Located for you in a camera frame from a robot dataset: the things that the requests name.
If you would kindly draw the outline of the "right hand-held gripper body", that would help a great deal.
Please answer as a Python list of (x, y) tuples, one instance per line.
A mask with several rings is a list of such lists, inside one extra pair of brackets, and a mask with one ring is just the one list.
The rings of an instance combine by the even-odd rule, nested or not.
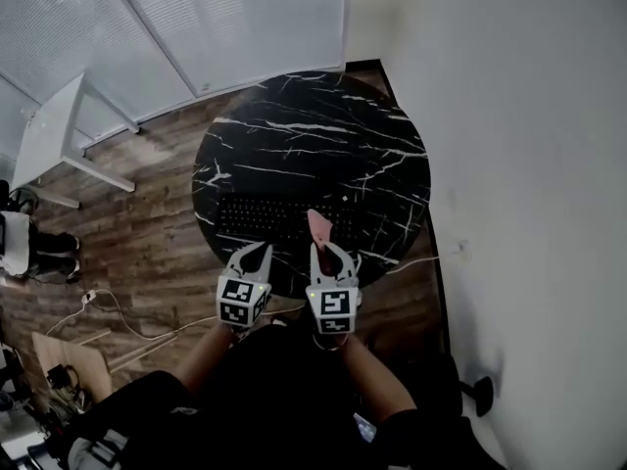
[(306, 289), (316, 330), (320, 335), (355, 332), (362, 292), (358, 287), (315, 286)]

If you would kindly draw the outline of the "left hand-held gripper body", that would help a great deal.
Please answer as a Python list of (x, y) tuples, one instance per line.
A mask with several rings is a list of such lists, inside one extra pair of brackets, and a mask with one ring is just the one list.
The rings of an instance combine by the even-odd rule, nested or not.
[(270, 298), (268, 283), (221, 275), (217, 282), (217, 318), (239, 328), (254, 326)]

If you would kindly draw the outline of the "pink cloth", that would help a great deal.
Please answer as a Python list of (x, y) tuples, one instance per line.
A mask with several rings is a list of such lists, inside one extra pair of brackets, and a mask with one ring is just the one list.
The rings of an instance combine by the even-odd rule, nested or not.
[(325, 245), (330, 241), (332, 223), (314, 209), (308, 209), (307, 216), (313, 242), (316, 245), (320, 271), (330, 276), (332, 265), (325, 252)]

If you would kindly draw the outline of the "black keyboard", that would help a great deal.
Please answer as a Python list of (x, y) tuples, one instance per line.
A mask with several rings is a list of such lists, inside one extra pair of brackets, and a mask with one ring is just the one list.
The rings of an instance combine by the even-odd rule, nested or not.
[(331, 195), (225, 194), (218, 202), (216, 229), (220, 235), (246, 240), (306, 243), (312, 238), (310, 210), (332, 223), (332, 241), (356, 241), (360, 230), (356, 207)]

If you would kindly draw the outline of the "person's left forearm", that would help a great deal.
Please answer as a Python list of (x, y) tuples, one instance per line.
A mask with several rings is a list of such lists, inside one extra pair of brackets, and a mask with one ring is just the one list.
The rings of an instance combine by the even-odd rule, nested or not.
[(174, 376), (193, 395), (199, 396), (233, 341), (233, 330), (224, 323), (210, 329), (177, 365)]

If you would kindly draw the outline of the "person's right forearm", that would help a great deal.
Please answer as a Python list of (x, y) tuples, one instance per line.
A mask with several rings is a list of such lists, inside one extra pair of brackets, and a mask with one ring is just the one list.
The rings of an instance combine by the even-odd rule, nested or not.
[(349, 374), (377, 423), (391, 416), (416, 410), (410, 392), (392, 371), (355, 335), (336, 339)]

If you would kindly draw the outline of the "person's black clothing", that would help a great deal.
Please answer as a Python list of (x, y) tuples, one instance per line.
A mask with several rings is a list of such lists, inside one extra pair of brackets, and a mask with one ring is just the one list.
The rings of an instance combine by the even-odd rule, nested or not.
[(335, 338), (322, 350), (295, 323), (233, 341), (199, 396), (174, 372), (125, 385), (66, 428), (63, 470), (77, 438), (115, 430), (128, 443), (121, 470), (377, 470), (358, 413), (376, 428)]

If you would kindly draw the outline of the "small white clipped device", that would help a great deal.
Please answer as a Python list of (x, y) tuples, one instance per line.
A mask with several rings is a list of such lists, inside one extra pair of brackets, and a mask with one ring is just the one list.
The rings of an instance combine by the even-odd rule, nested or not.
[(376, 426), (373, 425), (371, 422), (369, 422), (367, 419), (365, 419), (358, 413), (354, 414), (354, 420), (357, 424), (357, 427), (358, 427), (358, 430), (362, 439), (366, 443), (371, 444), (376, 436), (376, 432), (377, 432)]

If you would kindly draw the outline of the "black office chair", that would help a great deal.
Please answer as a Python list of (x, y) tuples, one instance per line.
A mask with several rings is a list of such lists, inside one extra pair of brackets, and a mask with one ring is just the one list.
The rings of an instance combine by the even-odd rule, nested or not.
[(484, 376), (474, 384), (462, 382), (455, 361), (442, 355), (402, 370), (415, 409), (386, 419), (371, 443), (377, 470), (506, 470), (476, 438), (463, 414), (465, 398), (475, 414), (493, 406), (494, 386)]

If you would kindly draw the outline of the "light wooden table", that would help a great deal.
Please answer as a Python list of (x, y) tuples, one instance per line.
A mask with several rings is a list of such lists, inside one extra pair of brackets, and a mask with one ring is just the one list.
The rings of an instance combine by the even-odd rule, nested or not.
[(57, 366), (69, 366), (77, 374), (78, 383), (95, 402), (110, 396), (113, 389), (112, 374), (129, 364), (173, 343), (176, 335), (168, 335), (119, 357), (107, 360), (90, 343), (108, 336), (109, 328), (96, 331), (88, 336), (72, 341), (58, 339), (38, 332), (32, 332), (31, 338), (42, 372), (47, 375)]

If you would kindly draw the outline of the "white desk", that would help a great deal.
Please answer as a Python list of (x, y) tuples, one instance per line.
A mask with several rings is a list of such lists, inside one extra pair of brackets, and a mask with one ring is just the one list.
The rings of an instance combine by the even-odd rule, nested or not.
[(65, 163), (127, 193), (135, 191), (134, 182), (91, 162), (72, 143), (85, 97), (104, 104), (130, 132), (140, 132), (140, 127), (118, 105), (80, 74), (44, 103), (26, 124), (12, 180), (14, 189), (25, 188), (42, 201), (79, 209), (79, 201), (33, 185), (44, 173)]

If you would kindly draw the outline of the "white framed glass partition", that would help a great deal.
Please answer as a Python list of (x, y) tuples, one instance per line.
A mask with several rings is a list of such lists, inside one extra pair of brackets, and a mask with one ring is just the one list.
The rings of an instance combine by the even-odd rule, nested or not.
[(131, 119), (344, 61), (346, 0), (0, 0), (0, 156), (79, 75)]

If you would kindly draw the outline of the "grey strapped bag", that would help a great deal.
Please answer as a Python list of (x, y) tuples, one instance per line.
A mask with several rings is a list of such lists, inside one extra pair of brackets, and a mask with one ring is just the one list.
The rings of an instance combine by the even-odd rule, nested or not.
[(68, 469), (121, 470), (121, 455), (127, 443), (128, 437), (115, 430), (95, 441), (77, 438), (68, 454)]

